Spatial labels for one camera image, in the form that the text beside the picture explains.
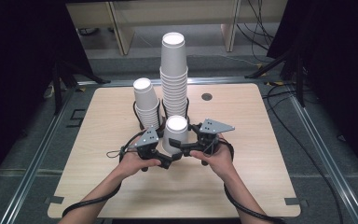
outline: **wooden table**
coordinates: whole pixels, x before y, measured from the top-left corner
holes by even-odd
[[[161,99],[161,87],[155,90]],[[212,100],[204,101],[203,93],[210,93]],[[238,173],[264,211],[275,217],[298,216],[299,205],[285,203],[285,198],[296,194],[257,86],[189,85],[187,96],[192,124],[209,118],[235,126],[235,131],[224,136],[235,148]],[[133,101],[133,87],[94,93],[55,192],[63,202],[50,205],[50,217],[61,217],[67,206],[79,202],[117,166],[118,159],[109,159],[105,153],[120,149],[140,131]],[[191,142],[195,139],[190,133]],[[164,152],[161,144],[158,150]],[[191,157],[173,162],[169,170],[152,167],[124,180],[100,213],[100,217],[117,218],[237,216],[221,179]]]

